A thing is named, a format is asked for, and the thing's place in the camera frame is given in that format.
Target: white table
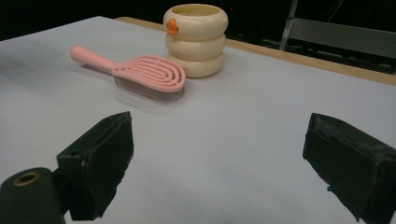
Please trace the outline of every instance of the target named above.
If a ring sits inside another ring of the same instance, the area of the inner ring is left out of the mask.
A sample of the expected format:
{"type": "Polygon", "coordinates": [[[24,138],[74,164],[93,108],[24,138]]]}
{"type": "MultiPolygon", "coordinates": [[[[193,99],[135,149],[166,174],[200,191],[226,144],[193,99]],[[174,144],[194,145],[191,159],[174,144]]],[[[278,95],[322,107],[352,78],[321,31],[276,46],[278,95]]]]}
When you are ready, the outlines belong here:
{"type": "Polygon", "coordinates": [[[75,44],[117,62],[166,56],[164,38],[95,17],[0,42],[0,181],[53,171],[100,119],[131,111],[134,157],[93,223],[356,223],[303,159],[304,135],[315,112],[396,147],[394,86],[226,47],[217,74],[163,104],[69,56],[75,44]]]}

